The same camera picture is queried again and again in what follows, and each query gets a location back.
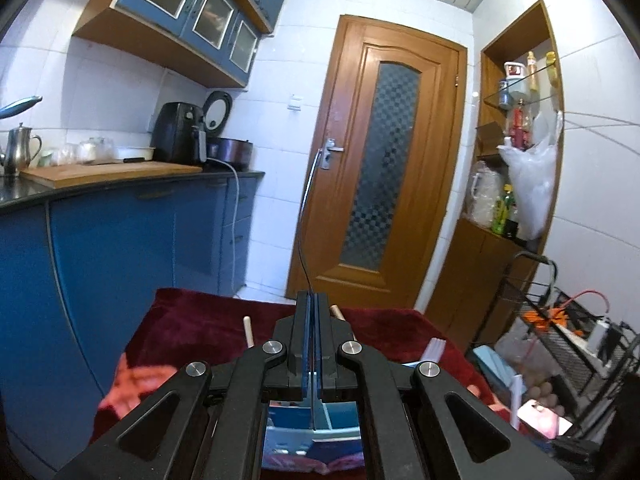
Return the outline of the left wooden chopstick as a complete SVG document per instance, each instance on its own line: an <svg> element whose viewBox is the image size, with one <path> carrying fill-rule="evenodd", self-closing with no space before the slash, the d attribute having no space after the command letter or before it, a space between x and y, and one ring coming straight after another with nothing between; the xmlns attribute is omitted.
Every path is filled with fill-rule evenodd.
<svg viewBox="0 0 640 480"><path fill-rule="evenodd" d="M252 320L248 315L245 315L243 318L243 328L244 328L246 345L248 348L253 348L255 345L253 325L252 325Z"/></svg>

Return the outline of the wooden chopstick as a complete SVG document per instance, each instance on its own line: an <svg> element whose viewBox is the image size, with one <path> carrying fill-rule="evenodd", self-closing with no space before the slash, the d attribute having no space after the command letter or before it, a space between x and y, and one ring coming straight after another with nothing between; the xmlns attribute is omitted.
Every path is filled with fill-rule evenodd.
<svg viewBox="0 0 640 480"><path fill-rule="evenodd" d="M248 315L245 315L243 318L243 328L244 328L246 345L248 348L253 348L255 345L253 325L252 325L252 320Z"/></svg>
<svg viewBox="0 0 640 480"><path fill-rule="evenodd" d="M330 307L330 312L331 314L334 316L334 318L338 318L341 321L344 321L344 315L342 313L342 311L340 310L339 307L337 307L336 304L332 304L332 306Z"/></svg>

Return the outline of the wooden shelf niche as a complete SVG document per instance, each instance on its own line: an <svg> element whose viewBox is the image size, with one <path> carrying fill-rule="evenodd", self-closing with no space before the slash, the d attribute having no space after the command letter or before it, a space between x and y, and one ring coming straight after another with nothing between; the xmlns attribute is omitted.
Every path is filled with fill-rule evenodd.
<svg viewBox="0 0 640 480"><path fill-rule="evenodd" d="M527 151L552 133L563 111L559 57L546 4L535 1L480 49L480 95L472 152L462 174L462 209L426 318L461 351L488 311L508 261L526 250L540 256L541 238L523 240L508 166L498 146Z"/></svg>

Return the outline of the rice cooker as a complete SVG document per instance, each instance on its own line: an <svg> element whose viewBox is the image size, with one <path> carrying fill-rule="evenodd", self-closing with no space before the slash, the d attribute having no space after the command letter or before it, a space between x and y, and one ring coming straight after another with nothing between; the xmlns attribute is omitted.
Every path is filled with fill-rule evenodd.
<svg viewBox="0 0 640 480"><path fill-rule="evenodd" d="M205 132L206 160L220 160L234 169L246 171L253 155L253 143L249 140L226 136L233 100L230 93L214 90L203 105L202 125Z"/></svg>

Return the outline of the wooden cutting board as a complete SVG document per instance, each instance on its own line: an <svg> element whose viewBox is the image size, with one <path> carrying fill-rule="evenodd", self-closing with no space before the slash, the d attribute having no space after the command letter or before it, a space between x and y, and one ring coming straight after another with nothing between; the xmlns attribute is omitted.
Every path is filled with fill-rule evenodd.
<svg viewBox="0 0 640 480"><path fill-rule="evenodd" d="M199 174L201 167L170 164L169 162L118 162L104 165L64 165L29 168L20 177L46 188L73 188L74 186L137 180L144 178Z"/></svg>

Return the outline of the red floral blanket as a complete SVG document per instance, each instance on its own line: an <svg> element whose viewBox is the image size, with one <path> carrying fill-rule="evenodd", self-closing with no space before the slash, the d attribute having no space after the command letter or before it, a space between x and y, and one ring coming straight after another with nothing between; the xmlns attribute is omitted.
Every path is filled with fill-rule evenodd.
<svg viewBox="0 0 640 480"><path fill-rule="evenodd" d="M414 362L433 338L444 335L423 314L409 309L341 306L356 339L397 363ZM270 339L277 320L295 312L274 304L161 288L118 361L110 391L98 406L90 440L98 440L181 367L193 361L211 366L238 358L247 349L243 318L254 338Z"/></svg>

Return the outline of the blue lower kitchen cabinets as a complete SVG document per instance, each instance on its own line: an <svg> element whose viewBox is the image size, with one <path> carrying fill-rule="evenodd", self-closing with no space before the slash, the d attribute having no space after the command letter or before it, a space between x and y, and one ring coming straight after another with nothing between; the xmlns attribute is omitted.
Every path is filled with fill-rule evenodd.
<svg viewBox="0 0 640 480"><path fill-rule="evenodd" d="M50 479L88 443L157 289L245 282L257 174L49 190L1 183L3 478Z"/></svg>

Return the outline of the black air fryer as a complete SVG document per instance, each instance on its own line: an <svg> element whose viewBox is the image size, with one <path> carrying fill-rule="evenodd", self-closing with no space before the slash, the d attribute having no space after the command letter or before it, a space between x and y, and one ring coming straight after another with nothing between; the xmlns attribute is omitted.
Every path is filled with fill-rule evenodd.
<svg viewBox="0 0 640 480"><path fill-rule="evenodd" d="M155 119L151 146L154 162L201 165L201 107L186 102L165 103Z"/></svg>

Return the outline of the smartphone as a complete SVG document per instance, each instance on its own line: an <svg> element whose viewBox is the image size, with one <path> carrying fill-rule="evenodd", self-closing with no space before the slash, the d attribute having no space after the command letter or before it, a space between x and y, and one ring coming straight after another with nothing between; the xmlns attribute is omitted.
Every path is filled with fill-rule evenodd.
<svg viewBox="0 0 640 480"><path fill-rule="evenodd" d="M526 401L518 409L518 418L525 425L552 440L564 436L573 424L536 400Z"/></svg>

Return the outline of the white plastic bag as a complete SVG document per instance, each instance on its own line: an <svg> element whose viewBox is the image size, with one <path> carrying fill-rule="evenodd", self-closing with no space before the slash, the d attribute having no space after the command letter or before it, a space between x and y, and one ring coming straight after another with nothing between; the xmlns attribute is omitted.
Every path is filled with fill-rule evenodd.
<svg viewBox="0 0 640 480"><path fill-rule="evenodd" d="M564 127L564 113L557 112L552 133L527 151L499 145L498 151L508 166L518 205L518 224L523 240L541 238L546 229L555 188L558 141Z"/></svg>

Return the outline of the blue printed cardboard box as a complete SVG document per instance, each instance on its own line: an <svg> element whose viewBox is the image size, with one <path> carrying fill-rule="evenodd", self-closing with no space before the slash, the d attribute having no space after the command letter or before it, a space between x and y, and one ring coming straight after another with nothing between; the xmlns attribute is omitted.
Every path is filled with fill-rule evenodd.
<svg viewBox="0 0 640 480"><path fill-rule="evenodd" d="M357 469L364 466L360 439L312 441L298 448L276 446L262 456L265 469L308 474Z"/></svg>

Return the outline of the wooden door with glass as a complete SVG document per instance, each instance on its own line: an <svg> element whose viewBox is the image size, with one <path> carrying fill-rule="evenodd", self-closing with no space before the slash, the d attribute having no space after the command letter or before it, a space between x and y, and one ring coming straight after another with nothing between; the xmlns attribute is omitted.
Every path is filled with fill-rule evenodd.
<svg viewBox="0 0 640 480"><path fill-rule="evenodd" d="M412 308L446 216L464 112L466 51L360 16L338 21L307 181L315 292L360 308ZM307 289L297 242L285 293Z"/></svg>

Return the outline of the steel kettle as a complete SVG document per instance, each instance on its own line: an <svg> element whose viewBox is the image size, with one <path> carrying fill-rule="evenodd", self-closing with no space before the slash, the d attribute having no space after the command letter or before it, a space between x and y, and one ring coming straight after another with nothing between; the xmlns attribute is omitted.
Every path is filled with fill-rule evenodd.
<svg viewBox="0 0 640 480"><path fill-rule="evenodd" d="M35 153L30 152L30 142L36 140L38 148ZM1 152L1 166L4 175L9 178L17 177L21 171L26 170L32 159L42 149L42 139L32 132L32 128L20 124L9 131L6 149Z"/></svg>

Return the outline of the blue wall cabinets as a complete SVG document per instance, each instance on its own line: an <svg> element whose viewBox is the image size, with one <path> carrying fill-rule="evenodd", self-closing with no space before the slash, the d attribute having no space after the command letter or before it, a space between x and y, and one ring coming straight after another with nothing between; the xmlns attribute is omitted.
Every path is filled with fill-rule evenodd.
<svg viewBox="0 0 640 480"><path fill-rule="evenodd" d="M206 88L243 88L284 0L89 0L75 36Z"/></svg>

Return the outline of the right wooden chopstick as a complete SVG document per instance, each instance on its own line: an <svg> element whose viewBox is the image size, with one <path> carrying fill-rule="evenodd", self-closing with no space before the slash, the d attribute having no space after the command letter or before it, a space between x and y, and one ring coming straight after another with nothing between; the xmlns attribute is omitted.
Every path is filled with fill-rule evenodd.
<svg viewBox="0 0 640 480"><path fill-rule="evenodd" d="M334 318L338 318L341 321L344 321L344 315L342 313L342 311L340 310L339 307L337 307L336 304L332 304L332 306L330 307L330 312L331 314L334 316Z"/></svg>

